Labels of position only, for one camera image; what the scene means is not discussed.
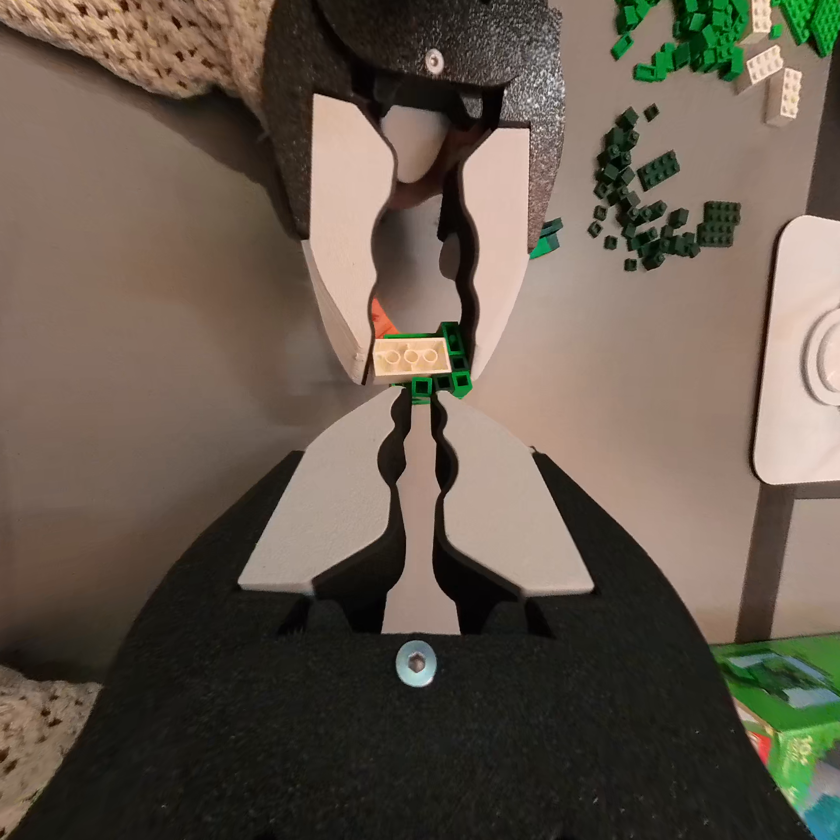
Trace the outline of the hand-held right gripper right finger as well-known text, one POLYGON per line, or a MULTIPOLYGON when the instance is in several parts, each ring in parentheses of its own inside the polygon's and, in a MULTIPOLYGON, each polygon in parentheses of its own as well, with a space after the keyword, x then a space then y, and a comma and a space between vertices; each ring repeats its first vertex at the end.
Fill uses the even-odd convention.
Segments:
POLYGON ((444 547, 521 599, 591 593, 590 572, 530 447, 452 394, 438 394, 436 405, 448 462, 444 547))

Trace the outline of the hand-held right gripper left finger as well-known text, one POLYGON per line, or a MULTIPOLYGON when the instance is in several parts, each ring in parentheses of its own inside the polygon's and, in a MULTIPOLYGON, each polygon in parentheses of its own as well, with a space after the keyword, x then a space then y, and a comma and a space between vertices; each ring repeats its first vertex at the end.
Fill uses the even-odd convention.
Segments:
POLYGON ((303 452, 238 578, 255 592, 325 592, 378 544, 404 538, 408 390, 390 386, 303 452))

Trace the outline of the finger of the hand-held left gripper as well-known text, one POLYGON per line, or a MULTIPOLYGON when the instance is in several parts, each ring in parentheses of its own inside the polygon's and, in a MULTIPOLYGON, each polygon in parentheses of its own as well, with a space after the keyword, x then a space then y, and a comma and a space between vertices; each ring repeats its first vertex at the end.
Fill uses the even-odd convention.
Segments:
POLYGON ((356 104, 312 100, 309 237, 302 241, 325 333, 343 370, 364 383, 377 281, 373 236, 394 192, 396 156, 356 104))
POLYGON ((455 287, 474 381, 484 373, 529 263, 530 130, 485 133, 447 173, 444 199, 458 242, 455 287))

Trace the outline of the green and white lego assembly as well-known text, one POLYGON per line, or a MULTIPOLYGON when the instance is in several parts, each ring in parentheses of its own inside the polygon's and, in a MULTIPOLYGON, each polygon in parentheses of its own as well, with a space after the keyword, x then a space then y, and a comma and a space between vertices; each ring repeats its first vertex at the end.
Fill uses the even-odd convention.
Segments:
POLYGON ((431 376, 434 394, 447 392, 464 398, 473 389, 457 322, 441 322, 434 333, 401 333, 375 340, 371 363, 375 385, 402 386, 410 392, 412 378, 431 376))

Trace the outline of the person's left forearm knit sleeve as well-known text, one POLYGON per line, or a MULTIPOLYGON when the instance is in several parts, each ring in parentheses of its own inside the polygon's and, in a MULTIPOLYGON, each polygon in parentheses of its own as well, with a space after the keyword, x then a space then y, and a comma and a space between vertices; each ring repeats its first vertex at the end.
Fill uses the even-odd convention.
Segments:
POLYGON ((241 99, 262 126, 270 1, 2 1, 2 23, 95 60, 169 98, 213 89, 241 99))

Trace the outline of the green lego plate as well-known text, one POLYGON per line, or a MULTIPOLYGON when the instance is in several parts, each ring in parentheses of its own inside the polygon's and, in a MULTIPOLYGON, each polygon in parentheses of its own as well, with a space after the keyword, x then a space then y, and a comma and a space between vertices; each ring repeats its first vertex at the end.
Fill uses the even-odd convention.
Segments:
POLYGON ((530 260, 539 259, 557 250, 560 247, 559 233, 562 228, 562 217, 546 221, 540 230, 538 243, 530 253, 530 260))

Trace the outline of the green lego set box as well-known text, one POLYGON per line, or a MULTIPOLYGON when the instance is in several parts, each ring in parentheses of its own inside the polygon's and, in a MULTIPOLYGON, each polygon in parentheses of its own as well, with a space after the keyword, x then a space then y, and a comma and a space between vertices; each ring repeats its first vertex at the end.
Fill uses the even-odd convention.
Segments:
POLYGON ((753 748, 818 839, 839 838, 839 634, 711 647, 753 748))

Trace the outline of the pile of dark green bricks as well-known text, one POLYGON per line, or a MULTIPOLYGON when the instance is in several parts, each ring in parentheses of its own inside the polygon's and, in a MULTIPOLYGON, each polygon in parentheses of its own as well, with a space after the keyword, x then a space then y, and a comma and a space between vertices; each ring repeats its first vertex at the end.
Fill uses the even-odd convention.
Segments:
POLYGON ((595 157, 595 205, 585 233, 609 253, 622 249, 627 273, 656 270, 669 257, 694 259, 703 249, 728 249, 742 223, 740 202, 706 200, 694 214, 687 206, 654 196, 654 190, 681 172, 675 150, 634 162, 642 128, 660 113, 655 102, 642 110, 626 108, 603 134, 595 157))

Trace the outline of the pile of bright green bricks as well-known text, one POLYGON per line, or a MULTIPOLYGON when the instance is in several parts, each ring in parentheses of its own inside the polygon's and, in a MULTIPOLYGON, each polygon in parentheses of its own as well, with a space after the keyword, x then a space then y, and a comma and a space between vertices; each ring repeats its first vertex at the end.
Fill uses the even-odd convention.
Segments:
POLYGON ((735 81, 742 73, 748 47, 765 40, 778 44, 788 35, 797 46, 809 45, 819 57, 833 51, 839 32, 838 1, 771 1, 773 26, 768 38, 745 43, 749 1, 674 1, 670 39, 647 62, 633 69, 636 81, 664 81, 689 68, 735 81))

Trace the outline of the white mounting plate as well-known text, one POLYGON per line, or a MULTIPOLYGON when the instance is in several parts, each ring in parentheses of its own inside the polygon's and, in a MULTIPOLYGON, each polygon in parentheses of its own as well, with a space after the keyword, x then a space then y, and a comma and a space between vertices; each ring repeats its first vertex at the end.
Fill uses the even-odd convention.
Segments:
POLYGON ((780 235, 752 444, 768 485, 839 480, 839 223, 803 215, 780 235))

